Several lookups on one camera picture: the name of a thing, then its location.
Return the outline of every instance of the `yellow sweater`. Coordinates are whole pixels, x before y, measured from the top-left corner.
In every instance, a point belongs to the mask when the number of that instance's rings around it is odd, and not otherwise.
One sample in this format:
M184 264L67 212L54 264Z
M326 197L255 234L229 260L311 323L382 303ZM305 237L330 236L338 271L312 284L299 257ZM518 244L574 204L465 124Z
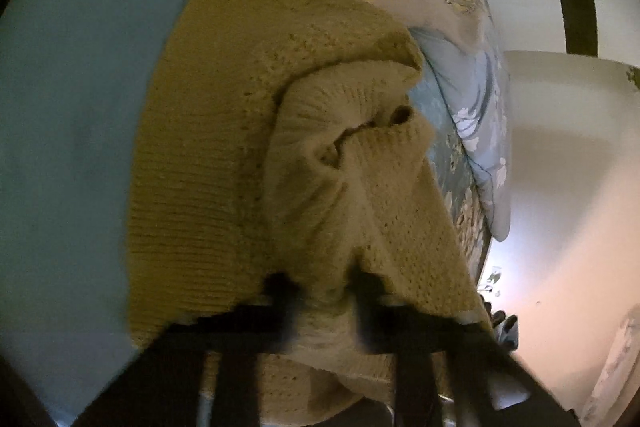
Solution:
M286 270L308 299L292 351L262 357L263 421L389 401L391 357L353 340L354 257L424 312L479 306L424 158L433 132L406 105L421 66L407 30L359 0L190 0L134 154L136 343L184 314L228 311Z

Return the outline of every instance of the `bed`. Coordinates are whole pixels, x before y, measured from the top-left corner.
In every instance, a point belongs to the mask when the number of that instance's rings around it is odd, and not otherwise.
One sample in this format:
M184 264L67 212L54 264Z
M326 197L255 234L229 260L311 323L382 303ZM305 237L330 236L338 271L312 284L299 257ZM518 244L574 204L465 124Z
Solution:
M0 18L0 350L60 425L135 353L124 266L132 144L186 2L11 0ZM505 109L492 106L500 54L490 20L482 50L455 60L460 71L439 58L450 45L441 35L414 37L426 63L410 99L436 129L428 157L477 280L491 230L505 235L494 208L507 206L506 187L487 195L508 159ZM489 125L497 160L478 147Z

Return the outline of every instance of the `beige wall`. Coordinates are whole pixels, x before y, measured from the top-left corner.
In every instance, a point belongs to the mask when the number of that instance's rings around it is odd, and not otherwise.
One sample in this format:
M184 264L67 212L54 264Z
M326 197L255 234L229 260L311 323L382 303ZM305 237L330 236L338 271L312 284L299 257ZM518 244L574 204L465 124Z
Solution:
M578 411L640 302L640 95L620 64L508 54L513 224L488 297L520 318L517 353Z

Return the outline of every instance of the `black object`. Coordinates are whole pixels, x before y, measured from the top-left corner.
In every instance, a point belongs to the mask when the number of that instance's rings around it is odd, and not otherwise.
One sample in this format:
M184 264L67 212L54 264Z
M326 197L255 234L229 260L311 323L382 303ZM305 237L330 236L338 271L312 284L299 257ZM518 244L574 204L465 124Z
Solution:
M480 324L386 306L382 280L359 266L351 269L348 291L367 351L396 355L395 427L442 427L431 362L439 351L446 354L458 427L579 426ZM222 358L209 425L259 427L258 354L286 349L302 301L284 274L269 277L264 294L268 305L242 304L193 325L170 326L74 426L194 427L204 356L217 351Z

